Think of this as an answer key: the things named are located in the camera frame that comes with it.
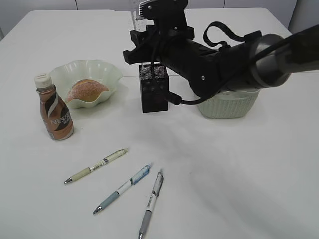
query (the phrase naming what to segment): table surface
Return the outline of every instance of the table surface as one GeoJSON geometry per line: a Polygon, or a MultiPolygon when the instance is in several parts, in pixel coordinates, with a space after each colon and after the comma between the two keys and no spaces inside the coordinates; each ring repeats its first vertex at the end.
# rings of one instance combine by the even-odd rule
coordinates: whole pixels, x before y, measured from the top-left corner
{"type": "MultiPolygon", "coordinates": [[[[215,20],[239,35],[289,35],[265,9],[194,9],[186,16],[199,42],[215,20]]],[[[108,10],[36,11],[0,42],[0,238],[136,238],[162,167],[165,182],[146,238],[319,238],[319,74],[293,74],[262,90],[240,119],[207,119],[196,106],[143,114],[137,66],[121,54],[133,47],[128,18],[108,10]],[[75,59],[104,59],[125,77],[108,101],[70,110],[74,135],[52,141],[33,76],[75,59]],[[124,147],[127,155],[63,185],[124,147]],[[150,162],[146,178],[92,215],[150,162]]],[[[170,88],[193,98],[180,76],[171,76],[170,88]]]]}

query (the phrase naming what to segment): blue and white pen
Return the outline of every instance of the blue and white pen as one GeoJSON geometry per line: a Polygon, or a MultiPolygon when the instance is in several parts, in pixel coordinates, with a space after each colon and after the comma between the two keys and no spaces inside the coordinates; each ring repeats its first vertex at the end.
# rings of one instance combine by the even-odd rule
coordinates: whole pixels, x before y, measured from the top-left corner
{"type": "Polygon", "coordinates": [[[112,193],[107,199],[105,199],[101,204],[94,210],[93,214],[105,209],[110,205],[115,199],[117,199],[121,194],[128,190],[131,186],[137,184],[142,178],[144,178],[150,171],[152,163],[146,165],[137,174],[125,182],[121,187],[118,188],[114,193],[112,193]]]}

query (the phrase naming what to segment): black strap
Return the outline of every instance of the black strap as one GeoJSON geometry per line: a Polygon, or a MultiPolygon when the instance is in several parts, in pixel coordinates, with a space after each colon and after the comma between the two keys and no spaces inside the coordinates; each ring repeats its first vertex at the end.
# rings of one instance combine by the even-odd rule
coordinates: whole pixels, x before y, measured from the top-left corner
{"type": "Polygon", "coordinates": [[[241,36],[237,36],[234,32],[232,32],[232,30],[230,30],[228,28],[228,26],[226,26],[225,24],[223,24],[222,22],[219,21],[215,21],[212,22],[205,30],[204,35],[203,35],[203,40],[206,42],[207,45],[211,46],[211,47],[215,47],[219,44],[221,44],[223,47],[229,47],[229,45],[227,44],[226,41],[220,41],[218,43],[214,43],[212,41],[210,41],[208,39],[207,36],[207,32],[209,30],[209,28],[211,28],[212,26],[219,28],[220,30],[222,30],[230,39],[234,40],[234,41],[240,41],[240,42],[244,42],[245,39],[244,37],[241,36]]]}

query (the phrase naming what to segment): gray pen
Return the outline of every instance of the gray pen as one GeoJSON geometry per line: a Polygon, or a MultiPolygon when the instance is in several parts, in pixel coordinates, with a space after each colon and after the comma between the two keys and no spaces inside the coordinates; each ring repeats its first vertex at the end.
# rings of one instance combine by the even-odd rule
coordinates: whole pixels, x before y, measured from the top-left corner
{"type": "Polygon", "coordinates": [[[163,176],[163,169],[160,170],[160,172],[158,172],[158,175],[156,177],[153,189],[152,189],[152,193],[150,196],[150,199],[148,201],[148,204],[146,206],[146,211],[144,213],[144,217],[142,220],[142,225],[140,227],[140,231],[139,231],[139,239],[142,239],[144,234],[146,233],[150,220],[151,220],[151,215],[152,215],[152,211],[154,209],[155,206],[155,201],[156,198],[159,196],[160,194],[160,189],[161,186],[163,185],[164,182],[164,176],[163,176]]]}

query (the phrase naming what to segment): white pen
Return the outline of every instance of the white pen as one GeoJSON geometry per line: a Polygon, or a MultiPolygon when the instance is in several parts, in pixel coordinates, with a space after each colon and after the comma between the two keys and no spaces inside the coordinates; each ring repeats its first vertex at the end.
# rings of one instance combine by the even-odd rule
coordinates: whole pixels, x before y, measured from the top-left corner
{"type": "Polygon", "coordinates": [[[70,182],[74,182],[80,178],[83,178],[84,176],[92,173],[93,171],[97,170],[98,168],[108,164],[109,162],[112,162],[113,160],[121,157],[122,155],[126,154],[128,152],[128,149],[121,149],[116,151],[115,153],[112,153],[111,155],[105,157],[100,162],[93,165],[91,168],[83,169],[81,172],[78,172],[77,174],[74,174],[73,176],[69,177],[67,180],[64,181],[64,184],[68,184],[70,182]]]}
{"type": "Polygon", "coordinates": [[[163,176],[163,169],[160,170],[160,172],[158,172],[158,175],[156,177],[153,189],[152,189],[152,193],[150,196],[150,199],[148,201],[148,204],[146,206],[146,210],[144,213],[144,217],[142,220],[142,224],[141,224],[141,228],[139,231],[139,239],[142,239],[144,234],[146,233],[150,220],[151,220],[151,215],[152,215],[152,211],[154,209],[155,206],[155,201],[156,198],[159,196],[160,194],[160,190],[161,190],[161,186],[163,185],[164,182],[164,176],[163,176]]]}

